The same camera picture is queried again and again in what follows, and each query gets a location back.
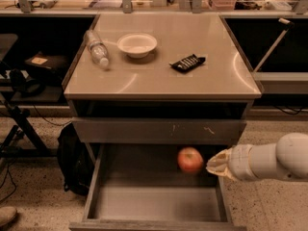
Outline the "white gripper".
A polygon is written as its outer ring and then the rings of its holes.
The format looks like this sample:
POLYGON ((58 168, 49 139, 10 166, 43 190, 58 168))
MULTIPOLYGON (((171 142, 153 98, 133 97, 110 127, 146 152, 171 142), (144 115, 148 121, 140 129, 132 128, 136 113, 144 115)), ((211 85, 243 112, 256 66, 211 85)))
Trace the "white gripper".
POLYGON ((213 156, 208 162, 208 172, 233 181, 256 180, 249 164, 251 144, 239 144, 231 149, 224 149, 213 156))

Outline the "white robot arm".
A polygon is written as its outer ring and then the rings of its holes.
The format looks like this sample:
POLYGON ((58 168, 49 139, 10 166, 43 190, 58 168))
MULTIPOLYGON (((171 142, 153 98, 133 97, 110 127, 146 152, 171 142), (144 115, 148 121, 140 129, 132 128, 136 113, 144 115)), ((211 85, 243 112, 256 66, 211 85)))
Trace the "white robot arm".
POLYGON ((213 156, 206 169, 233 181, 308 181, 308 136, 291 133, 277 143, 238 144, 213 156))

